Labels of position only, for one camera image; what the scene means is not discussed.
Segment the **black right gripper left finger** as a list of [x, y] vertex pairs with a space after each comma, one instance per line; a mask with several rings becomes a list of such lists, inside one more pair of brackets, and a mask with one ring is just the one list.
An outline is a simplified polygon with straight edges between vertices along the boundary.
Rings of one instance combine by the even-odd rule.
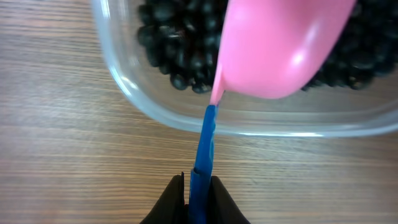
[[184, 199], [184, 173], [172, 177], [158, 201], [140, 224], [186, 224], [188, 206]]

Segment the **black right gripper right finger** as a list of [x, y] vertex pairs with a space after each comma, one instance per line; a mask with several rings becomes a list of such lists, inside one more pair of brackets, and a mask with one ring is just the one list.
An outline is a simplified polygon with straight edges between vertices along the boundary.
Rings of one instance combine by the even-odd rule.
[[207, 224], [250, 224], [217, 176], [211, 177], [206, 204]]

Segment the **pink scoop with blue handle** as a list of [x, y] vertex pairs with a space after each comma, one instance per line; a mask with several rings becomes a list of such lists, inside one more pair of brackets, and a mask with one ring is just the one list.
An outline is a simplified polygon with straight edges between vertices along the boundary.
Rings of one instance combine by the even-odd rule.
[[210, 104], [191, 172], [189, 219], [206, 223], [214, 133], [223, 93], [277, 99], [303, 87], [331, 52], [354, 0], [230, 0]]

